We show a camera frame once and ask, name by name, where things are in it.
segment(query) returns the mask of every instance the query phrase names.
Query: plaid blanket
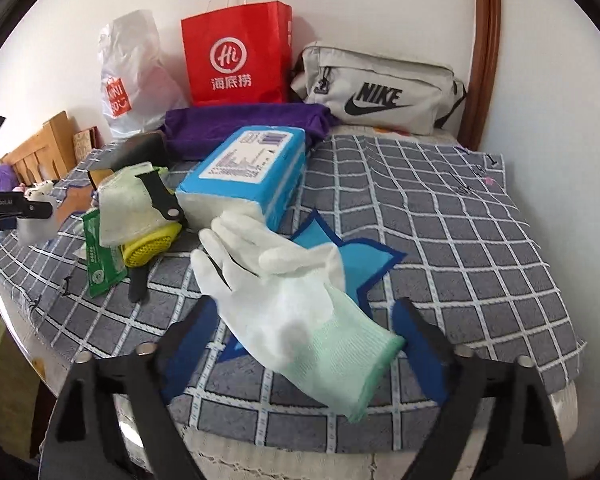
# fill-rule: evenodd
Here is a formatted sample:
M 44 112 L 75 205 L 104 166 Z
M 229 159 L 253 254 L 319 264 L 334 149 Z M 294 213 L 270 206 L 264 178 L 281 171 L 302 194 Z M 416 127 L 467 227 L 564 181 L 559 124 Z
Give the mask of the plaid blanket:
M 55 197 L 86 184 L 86 168 L 100 153 L 94 150 L 61 181 Z M 176 165 L 170 186 L 191 167 Z M 309 158 L 281 232 L 292 234 L 314 208 L 343 240 L 371 238 L 406 253 L 368 294 L 379 324 L 391 329 L 394 298 L 409 296 L 455 344 L 491 359 L 531 356 L 549 393 L 579 373 L 582 345 L 506 194 L 500 156 L 333 136 Z M 89 297 L 85 265 L 73 256 L 82 244 L 78 222 L 69 219 L 46 244 L 21 248 L 12 233 L 0 245 L 0 280 L 58 353 L 69 361 L 83 349 L 100 357 L 125 354 L 191 310 L 200 297 L 189 267 L 194 232 L 183 232 L 156 258 L 149 302 L 130 304 L 128 280 Z M 376 452 L 417 449 L 437 416 L 403 354 L 382 379 L 368 416 L 349 424 L 248 355 L 219 360 L 230 339 L 219 321 L 189 387 L 170 405 L 186 428 L 283 449 Z

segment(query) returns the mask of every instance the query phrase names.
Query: green package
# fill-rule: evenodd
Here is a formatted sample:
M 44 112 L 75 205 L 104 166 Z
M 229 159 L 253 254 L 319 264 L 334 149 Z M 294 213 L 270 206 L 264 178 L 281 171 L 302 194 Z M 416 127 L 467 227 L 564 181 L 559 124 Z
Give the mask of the green package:
M 87 274 L 92 298 L 107 292 L 126 277 L 126 266 L 119 247 L 100 245 L 100 210 L 93 209 L 82 215 L 84 238 L 87 245 Z

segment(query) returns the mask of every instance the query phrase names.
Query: green glove cuff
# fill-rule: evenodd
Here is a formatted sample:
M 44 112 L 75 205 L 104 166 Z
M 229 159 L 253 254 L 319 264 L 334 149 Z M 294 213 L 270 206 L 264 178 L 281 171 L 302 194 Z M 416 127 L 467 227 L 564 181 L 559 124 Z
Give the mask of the green glove cuff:
M 280 372 L 308 396 L 357 422 L 404 339 L 370 320 L 344 292 L 325 288 L 333 317 Z

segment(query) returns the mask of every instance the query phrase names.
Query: blue star pattern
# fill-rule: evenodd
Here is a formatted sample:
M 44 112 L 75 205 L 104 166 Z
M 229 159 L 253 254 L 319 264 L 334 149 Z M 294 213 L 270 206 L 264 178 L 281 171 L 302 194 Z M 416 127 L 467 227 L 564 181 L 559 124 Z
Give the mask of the blue star pattern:
M 368 238 L 343 241 L 316 210 L 311 212 L 291 239 L 305 249 L 327 242 L 336 244 L 344 265 L 346 293 L 371 319 L 373 319 L 371 306 L 366 294 L 405 256 L 400 251 Z M 248 352 L 231 334 L 217 362 L 222 363 L 245 355 L 248 355 Z

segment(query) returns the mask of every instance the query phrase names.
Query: purple towel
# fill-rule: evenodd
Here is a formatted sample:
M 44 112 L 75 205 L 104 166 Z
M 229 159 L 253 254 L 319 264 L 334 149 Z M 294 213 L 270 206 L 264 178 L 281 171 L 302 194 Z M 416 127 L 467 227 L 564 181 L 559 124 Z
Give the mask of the purple towel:
M 170 156 L 203 160 L 243 126 L 294 126 L 306 132 L 308 148 L 323 140 L 339 121 L 323 105 L 304 103 L 192 106 L 164 118 Z
M 0 164 L 0 191 L 13 191 L 19 183 L 13 168 L 8 164 Z

